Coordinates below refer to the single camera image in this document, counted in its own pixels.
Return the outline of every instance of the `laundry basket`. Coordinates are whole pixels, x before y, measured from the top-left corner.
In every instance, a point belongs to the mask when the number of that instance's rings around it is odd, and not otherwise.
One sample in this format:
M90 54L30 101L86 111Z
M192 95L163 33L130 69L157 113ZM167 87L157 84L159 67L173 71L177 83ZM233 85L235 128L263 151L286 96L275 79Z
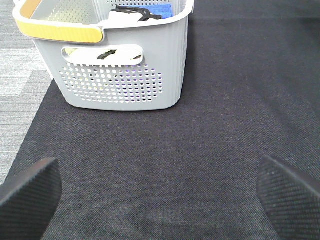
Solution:
M108 21L117 6L170 3L174 16ZM65 100L80 108L166 109L181 96L194 0L21 0L14 19L33 38ZM123 57L100 58L118 51Z

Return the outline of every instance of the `dark gray rug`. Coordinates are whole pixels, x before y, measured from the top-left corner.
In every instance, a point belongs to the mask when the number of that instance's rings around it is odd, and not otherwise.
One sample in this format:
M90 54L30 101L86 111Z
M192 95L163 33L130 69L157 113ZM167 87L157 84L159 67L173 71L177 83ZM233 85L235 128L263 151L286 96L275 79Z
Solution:
M275 155L320 179L319 10L197 1L182 97L167 110L74 108L52 83L8 176L60 159L44 239L278 239L258 166Z

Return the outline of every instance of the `yellow handle grip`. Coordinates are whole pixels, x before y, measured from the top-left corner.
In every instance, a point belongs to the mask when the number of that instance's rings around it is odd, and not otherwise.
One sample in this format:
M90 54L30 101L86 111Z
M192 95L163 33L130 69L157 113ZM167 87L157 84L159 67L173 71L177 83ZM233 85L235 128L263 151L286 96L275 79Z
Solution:
M26 0L13 9L15 22L23 34L31 38L73 43L96 44L102 41L103 32L96 26L31 19L41 1Z

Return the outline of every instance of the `gray plastic basket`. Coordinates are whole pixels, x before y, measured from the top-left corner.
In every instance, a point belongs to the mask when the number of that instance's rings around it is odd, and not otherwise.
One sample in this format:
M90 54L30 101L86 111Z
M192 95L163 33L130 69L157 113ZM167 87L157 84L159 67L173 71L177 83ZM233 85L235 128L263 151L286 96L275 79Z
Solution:
M167 3L174 17L127 23L107 20L116 5ZM17 23L22 21L23 5L13 11ZM42 0L27 22L101 29L103 38L97 43L31 36L69 104L97 110L157 110L173 106L181 96L193 7L194 0ZM111 50L130 51L136 57L97 60L97 55Z

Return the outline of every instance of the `blue object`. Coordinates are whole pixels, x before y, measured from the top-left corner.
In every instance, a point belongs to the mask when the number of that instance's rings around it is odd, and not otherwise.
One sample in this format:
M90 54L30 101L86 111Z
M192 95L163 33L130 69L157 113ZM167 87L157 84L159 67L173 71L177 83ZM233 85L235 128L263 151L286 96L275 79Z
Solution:
M148 9L150 13L154 15L161 15L162 19L168 19L173 17L173 12L171 8L171 4L163 4L163 5L134 5L130 7Z

